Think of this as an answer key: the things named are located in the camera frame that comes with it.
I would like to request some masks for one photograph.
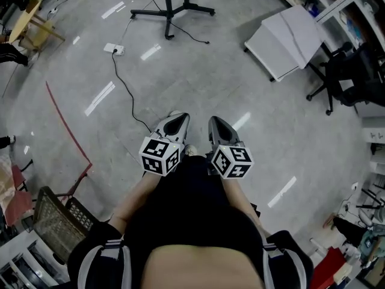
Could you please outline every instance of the gray floor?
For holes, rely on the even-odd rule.
[[[103,20],[101,15],[120,1],[127,7]],[[50,38],[31,70],[0,65],[0,73],[6,74],[1,76],[2,92],[8,84],[1,104],[4,133],[17,135],[13,157],[19,164],[33,158],[33,190],[49,185],[66,191],[87,165],[55,111],[47,81],[93,163],[76,197],[100,219],[111,214],[142,175],[138,149],[147,135],[131,117],[131,99],[115,76],[111,55],[103,51],[106,43],[121,42],[126,50],[116,58],[119,74],[135,96],[137,116],[150,126],[171,110],[190,113],[187,142],[203,154],[210,147],[212,115],[234,124],[251,114],[239,135],[256,164],[242,187],[258,205],[267,230],[290,230],[306,250],[312,232],[368,171],[369,150],[360,135],[360,119],[337,102],[335,112],[326,116],[324,94],[307,102],[306,94],[319,84],[311,70],[270,83],[266,70],[243,53],[242,44],[260,21],[286,8],[281,0],[192,1],[215,7],[217,14],[189,11],[176,16],[174,23],[210,45],[196,43],[175,28],[175,38],[165,40],[165,20],[160,17],[137,16],[122,39],[129,10],[143,8],[150,0],[70,0],[60,6],[53,21],[66,37],[64,43]],[[164,7],[164,0],[157,2]],[[174,6],[181,3],[173,0]],[[48,2],[42,14],[53,5]],[[151,3],[147,9],[156,8]],[[141,55],[155,44],[161,49],[142,61]],[[115,89],[87,117],[84,110],[110,81]],[[26,155],[25,146],[30,147]],[[269,208],[267,203],[293,176],[296,183]]]

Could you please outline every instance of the person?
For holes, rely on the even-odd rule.
[[[16,136],[0,137],[0,149],[13,145],[16,142]]]
[[[362,228],[334,213],[324,223],[324,227],[332,225],[345,236],[347,242],[361,252],[360,260],[364,265],[370,264],[374,259],[385,256],[385,226],[373,224],[373,227]]]
[[[27,57],[21,54],[13,45],[5,43],[7,41],[7,35],[0,36],[0,63],[13,61],[17,64],[31,67],[38,59],[39,53],[37,51],[32,51],[29,57]]]
[[[185,153],[166,177],[146,172],[108,223],[94,224],[74,248],[67,262],[74,288],[265,288],[262,236],[279,239],[263,229],[237,180],[209,176],[195,147]],[[302,285],[291,288],[308,288],[313,265],[289,240],[285,251],[307,262],[307,277],[285,261],[271,270],[275,288],[287,288],[288,278]]]

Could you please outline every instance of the black stand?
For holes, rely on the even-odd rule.
[[[131,19],[135,18],[137,14],[166,17],[167,23],[166,23],[166,31],[164,33],[164,36],[167,40],[171,40],[174,37],[174,35],[168,35],[168,32],[170,31],[171,19],[174,17],[175,14],[178,14],[180,11],[195,10],[195,11],[209,13],[211,16],[214,16],[215,14],[215,10],[213,8],[200,7],[197,4],[190,3],[190,0],[185,0],[183,5],[180,6],[179,8],[176,8],[175,10],[173,10],[171,0],[166,0],[166,7],[167,7],[167,11],[131,10],[131,14],[132,14]]]

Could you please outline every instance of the shoe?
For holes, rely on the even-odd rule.
[[[198,150],[197,148],[195,148],[193,145],[191,144],[188,144],[185,148],[185,154],[188,156],[188,157],[193,157],[193,156],[196,156],[198,155]]]
[[[34,54],[31,54],[29,57],[28,57],[28,68],[30,69],[32,67],[32,65],[34,65],[34,63],[36,62],[36,60],[39,58],[39,53],[38,52],[35,52]]]
[[[16,136],[10,136],[10,144],[13,145],[16,142]]]
[[[170,112],[170,114],[168,115],[169,117],[170,116],[174,116],[175,114],[179,114],[179,113],[182,113],[181,111],[179,110],[173,110],[172,112]]]
[[[333,219],[336,217],[336,213],[331,213],[327,220],[324,222],[322,228],[326,228],[328,226],[333,225]]]

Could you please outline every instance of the electrical outlet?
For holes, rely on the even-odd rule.
[[[123,55],[125,53],[125,47],[124,46],[115,45],[115,44],[111,44],[111,43],[107,43],[106,46],[104,46],[104,51],[107,51],[107,52],[112,53],[114,51],[114,49],[117,50],[115,55]]]

